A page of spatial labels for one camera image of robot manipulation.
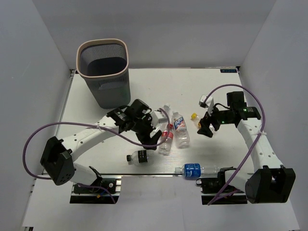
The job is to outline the clear bottle red label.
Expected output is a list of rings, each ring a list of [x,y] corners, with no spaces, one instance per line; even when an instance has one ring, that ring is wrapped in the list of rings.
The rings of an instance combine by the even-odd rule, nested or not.
[[[170,150],[171,150],[171,146],[172,146],[172,142],[173,142],[173,125],[172,124],[168,124],[166,127],[166,130],[162,133],[162,137],[161,140],[165,139],[165,142],[162,143],[159,146],[159,153],[160,154],[164,154],[164,155],[168,155]]]

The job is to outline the grey bin with beige rim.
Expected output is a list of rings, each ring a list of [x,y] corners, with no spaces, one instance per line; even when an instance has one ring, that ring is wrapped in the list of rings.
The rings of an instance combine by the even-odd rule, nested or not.
[[[103,109],[130,103],[128,65],[128,48],[120,39],[86,41],[77,50],[76,71]]]

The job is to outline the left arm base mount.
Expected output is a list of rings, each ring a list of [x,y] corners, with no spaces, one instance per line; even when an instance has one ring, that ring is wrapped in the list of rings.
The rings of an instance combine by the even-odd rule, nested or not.
[[[104,187],[111,196],[100,188],[86,188],[73,184],[70,203],[71,204],[93,204],[93,205],[108,205],[115,204],[120,196],[121,190],[121,176],[103,176],[100,184]]]

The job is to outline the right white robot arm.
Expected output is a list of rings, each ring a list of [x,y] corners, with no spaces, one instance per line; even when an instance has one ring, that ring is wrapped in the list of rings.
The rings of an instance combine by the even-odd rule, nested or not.
[[[217,173],[216,187],[223,192],[232,188],[245,193],[252,204],[285,203],[295,181],[295,172],[286,168],[272,149],[269,140],[261,131],[261,115],[256,107],[249,107],[242,91],[227,93],[228,109],[220,111],[213,97],[202,95],[200,107],[207,112],[200,121],[200,135],[213,136],[220,126],[234,124],[242,135],[252,158],[254,172],[246,173],[240,167],[224,167]]]

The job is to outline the clear bottle blue white label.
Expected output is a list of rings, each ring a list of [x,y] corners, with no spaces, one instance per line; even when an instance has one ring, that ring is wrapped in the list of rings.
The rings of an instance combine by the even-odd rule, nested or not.
[[[184,117],[176,111],[172,112],[172,123],[174,126],[174,135],[178,148],[186,148],[190,144],[190,136],[187,130]]]

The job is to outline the clear bottle yellow label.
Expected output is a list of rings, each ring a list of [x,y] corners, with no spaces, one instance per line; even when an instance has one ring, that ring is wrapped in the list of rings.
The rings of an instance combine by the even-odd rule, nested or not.
[[[195,126],[200,129],[201,128],[201,124],[200,124],[200,120],[201,120],[201,117],[196,114],[196,113],[193,113],[191,115],[191,121],[195,124]],[[209,126],[210,130],[214,133],[215,130],[214,130],[214,127],[210,124]]]

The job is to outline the clear bottle with white cap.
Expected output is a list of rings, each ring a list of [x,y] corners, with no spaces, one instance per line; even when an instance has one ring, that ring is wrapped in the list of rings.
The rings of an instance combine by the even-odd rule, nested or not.
[[[164,131],[166,129],[167,125],[168,125],[168,121],[167,121],[166,116],[169,116],[170,104],[166,103],[162,108],[165,111],[165,112],[160,112],[163,119],[160,119],[159,122],[157,123],[155,129],[152,131],[153,135],[155,133],[157,133],[159,130]]]

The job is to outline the blue table corner label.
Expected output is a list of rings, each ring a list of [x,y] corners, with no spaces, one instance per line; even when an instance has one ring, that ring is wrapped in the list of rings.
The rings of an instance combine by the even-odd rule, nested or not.
[[[237,73],[237,69],[220,69],[221,73]]]

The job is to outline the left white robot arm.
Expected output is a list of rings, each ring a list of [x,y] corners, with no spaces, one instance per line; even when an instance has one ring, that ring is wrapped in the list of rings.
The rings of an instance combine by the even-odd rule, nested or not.
[[[97,192],[102,186],[100,173],[93,167],[85,167],[76,160],[89,149],[122,132],[135,132],[138,143],[148,150],[155,150],[162,131],[152,135],[158,124],[168,121],[167,112],[160,108],[152,110],[146,103],[136,99],[131,105],[120,106],[108,112],[95,124],[71,136],[48,139],[40,163],[55,185],[68,181],[85,185],[91,192]]]

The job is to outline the clear bottle black label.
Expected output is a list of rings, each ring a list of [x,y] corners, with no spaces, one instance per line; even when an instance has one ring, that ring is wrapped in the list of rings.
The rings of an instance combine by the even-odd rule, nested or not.
[[[126,160],[130,165],[148,166],[154,161],[153,150],[139,150],[126,156]]]

